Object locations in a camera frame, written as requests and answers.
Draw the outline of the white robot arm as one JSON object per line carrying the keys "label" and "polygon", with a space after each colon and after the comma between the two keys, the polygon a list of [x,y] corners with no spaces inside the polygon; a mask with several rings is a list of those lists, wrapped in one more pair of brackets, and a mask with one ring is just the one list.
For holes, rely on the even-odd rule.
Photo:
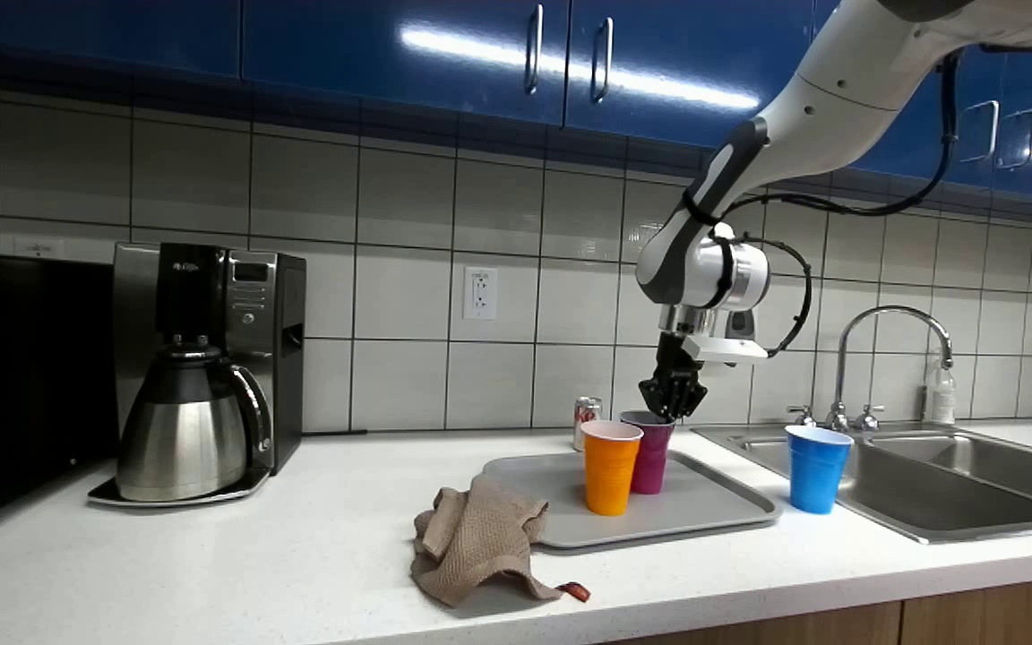
{"label": "white robot arm", "polygon": [[637,254],[633,280],[664,305],[655,372],[637,383],[655,415],[698,408],[705,364],[775,359],[704,327],[767,296],[767,254],[723,214],[778,180],[861,163],[923,75],[965,48],[1032,51],[1032,0],[837,0],[786,91],[731,134]]}

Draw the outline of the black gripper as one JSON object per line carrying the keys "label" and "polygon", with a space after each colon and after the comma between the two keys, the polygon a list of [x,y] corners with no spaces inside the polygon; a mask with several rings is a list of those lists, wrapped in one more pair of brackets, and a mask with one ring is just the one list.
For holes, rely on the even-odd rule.
{"label": "black gripper", "polygon": [[652,415],[684,419],[705,400],[698,383],[698,364],[684,353],[681,339],[664,333],[655,349],[655,370],[637,383]]}

